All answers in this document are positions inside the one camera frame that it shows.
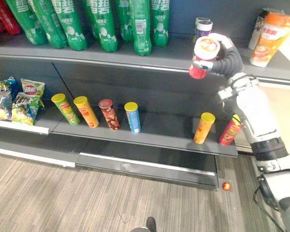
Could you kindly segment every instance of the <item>cable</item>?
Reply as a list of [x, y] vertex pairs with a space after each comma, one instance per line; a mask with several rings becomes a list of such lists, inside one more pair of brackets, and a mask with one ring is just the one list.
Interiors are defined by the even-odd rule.
[[272, 218], [272, 216], [262, 207], [262, 205], [257, 201], [256, 196], [257, 196], [257, 192], [260, 190], [260, 186], [256, 189], [255, 193], [253, 194], [253, 201], [255, 202], [255, 204], [265, 213], [266, 216], [269, 217], [269, 219], [276, 225], [276, 227], [284, 232], [284, 230], [279, 226], [279, 224], [275, 221], [274, 218]]

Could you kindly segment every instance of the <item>orange cup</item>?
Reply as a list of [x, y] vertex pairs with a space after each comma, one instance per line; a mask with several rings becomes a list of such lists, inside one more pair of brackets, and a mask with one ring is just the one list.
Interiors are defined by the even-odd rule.
[[87, 97], [80, 96], [74, 99], [74, 104], [76, 105], [79, 112], [82, 114], [86, 123], [91, 128], [95, 128], [99, 125], [99, 121], [93, 112], [91, 106], [89, 105]]
[[201, 114], [201, 120], [193, 138], [195, 143], [204, 143], [215, 119], [215, 116], [211, 113], [205, 112]]

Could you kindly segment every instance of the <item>metal shelf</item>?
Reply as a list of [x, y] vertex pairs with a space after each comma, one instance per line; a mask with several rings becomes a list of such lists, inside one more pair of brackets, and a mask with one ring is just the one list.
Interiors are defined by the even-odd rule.
[[63, 118], [51, 101], [44, 101], [45, 110], [39, 110], [34, 126], [11, 121], [1, 121], [0, 128], [48, 135]]
[[214, 190], [218, 187], [215, 156], [90, 140], [77, 165], [144, 176]]
[[0, 128], [0, 153], [66, 167], [75, 167], [87, 142], [83, 138], [42, 136]]
[[84, 120], [79, 125], [73, 126], [62, 119], [53, 133], [211, 155], [238, 156], [234, 143], [222, 146], [217, 142], [219, 135], [216, 134], [215, 126], [212, 127], [204, 144], [196, 144], [193, 135], [199, 123], [198, 118], [140, 112], [142, 131], [139, 134], [132, 134], [123, 110], [117, 110], [121, 126], [116, 131], [107, 127], [99, 108], [95, 107], [94, 111], [100, 121], [97, 128], [90, 128]]
[[[49, 61], [69, 61], [113, 65], [128, 68], [187, 73], [191, 63], [193, 45], [191, 39], [171, 38], [167, 47], [153, 47], [149, 56], [141, 57], [134, 53], [133, 43], [122, 43], [115, 53], [103, 52], [97, 43], [85, 51], [69, 48], [54, 49], [50, 45], [33, 46], [25, 35], [9, 36], [0, 34], [0, 58], [21, 58]], [[263, 82], [290, 85], [290, 61], [280, 52], [273, 57], [266, 68], [249, 63], [251, 50], [239, 47], [245, 71], [252, 73]]]

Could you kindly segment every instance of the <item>green plastic bottle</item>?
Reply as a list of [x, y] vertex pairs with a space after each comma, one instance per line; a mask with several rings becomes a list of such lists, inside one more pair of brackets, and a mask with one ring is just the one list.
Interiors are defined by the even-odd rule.
[[28, 3], [22, 1], [20, 5], [16, 4], [16, 2], [15, 0], [6, 0], [14, 17], [25, 31], [27, 39], [34, 45], [46, 44], [46, 34]]
[[76, 51], [87, 49], [87, 40], [83, 34], [73, 0], [52, 0], [52, 3], [60, 24], [66, 33], [70, 48]]
[[152, 0], [151, 9], [154, 24], [154, 45], [163, 47], [169, 40], [170, 0]]
[[100, 44], [104, 51], [115, 52], [118, 50], [118, 41], [115, 36], [112, 8], [109, 0], [87, 0], [93, 14]]
[[151, 52], [149, 0], [129, 0], [134, 51], [140, 56]]
[[89, 1], [90, 0], [83, 0], [84, 6], [85, 6], [86, 15], [87, 15], [87, 17], [88, 17], [88, 19], [89, 19], [89, 21], [91, 23], [93, 37], [97, 41], [100, 41], [98, 27], [97, 27], [97, 25], [95, 23], [95, 19], [94, 19], [93, 13], [91, 12]]
[[51, 0], [30, 0], [29, 3], [45, 30], [50, 45], [54, 48], [67, 47], [67, 37], [62, 30]]
[[129, 0], [116, 0], [120, 35], [124, 41], [133, 40], [132, 20], [130, 17]]

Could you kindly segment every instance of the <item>black shoe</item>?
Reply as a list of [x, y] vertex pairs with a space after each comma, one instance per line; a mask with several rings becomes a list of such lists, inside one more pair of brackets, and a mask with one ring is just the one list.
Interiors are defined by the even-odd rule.
[[147, 218], [146, 227], [150, 230], [150, 232], [157, 232], [156, 221], [153, 217]]

